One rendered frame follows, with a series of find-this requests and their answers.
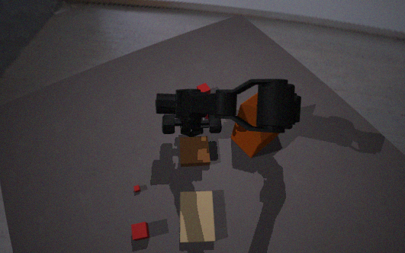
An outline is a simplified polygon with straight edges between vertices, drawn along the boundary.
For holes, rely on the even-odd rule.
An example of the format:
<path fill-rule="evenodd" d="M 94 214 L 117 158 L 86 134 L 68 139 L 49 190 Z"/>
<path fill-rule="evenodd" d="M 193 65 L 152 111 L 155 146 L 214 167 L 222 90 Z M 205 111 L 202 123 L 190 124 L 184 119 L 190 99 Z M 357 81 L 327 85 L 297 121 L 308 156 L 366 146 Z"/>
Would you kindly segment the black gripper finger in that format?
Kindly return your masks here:
<path fill-rule="evenodd" d="M 203 134 L 203 130 L 191 130 L 191 137 Z"/>
<path fill-rule="evenodd" d="M 191 130 L 188 130 L 188 132 L 181 132 L 181 134 L 191 137 Z"/>

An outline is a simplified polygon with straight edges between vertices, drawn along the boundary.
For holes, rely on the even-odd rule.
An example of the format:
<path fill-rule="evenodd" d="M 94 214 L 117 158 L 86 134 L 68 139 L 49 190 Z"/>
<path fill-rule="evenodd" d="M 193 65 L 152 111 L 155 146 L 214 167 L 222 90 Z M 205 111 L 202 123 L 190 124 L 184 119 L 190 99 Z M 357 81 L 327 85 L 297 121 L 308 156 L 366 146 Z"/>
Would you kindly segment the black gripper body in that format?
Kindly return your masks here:
<path fill-rule="evenodd" d="M 175 133 L 175 126 L 180 126 L 181 132 L 188 132 L 188 130 L 202 130 L 203 128 L 210 128 L 210 133 L 220 133 L 222 130 L 221 119 L 214 118 L 214 115 L 208 114 L 209 120 L 200 120 L 195 122 L 180 121 L 175 119 L 174 114 L 164 114 L 162 117 L 162 132 L 164 134 Z"/>

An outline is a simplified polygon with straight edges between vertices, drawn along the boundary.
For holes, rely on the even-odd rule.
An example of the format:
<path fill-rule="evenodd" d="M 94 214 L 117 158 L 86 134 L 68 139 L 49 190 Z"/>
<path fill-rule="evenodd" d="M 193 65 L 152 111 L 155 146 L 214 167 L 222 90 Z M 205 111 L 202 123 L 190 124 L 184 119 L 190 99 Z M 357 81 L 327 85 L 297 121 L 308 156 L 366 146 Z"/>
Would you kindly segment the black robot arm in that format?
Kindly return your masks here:
<path fill-rule="evenodd" d="M 258 85 L 256 126 L 236 116 L 237 94 Z M 248 131 L 284 133 L 300 121 L 301 96 L 287 79 L 250 79 L 234 89 L 207 94 L 200 89 L 178 89 L 175 94 L 156 93 L 156 113 L 175 114 L 180 121 L 195 122 L 207 114 L 231 119 Z"/>

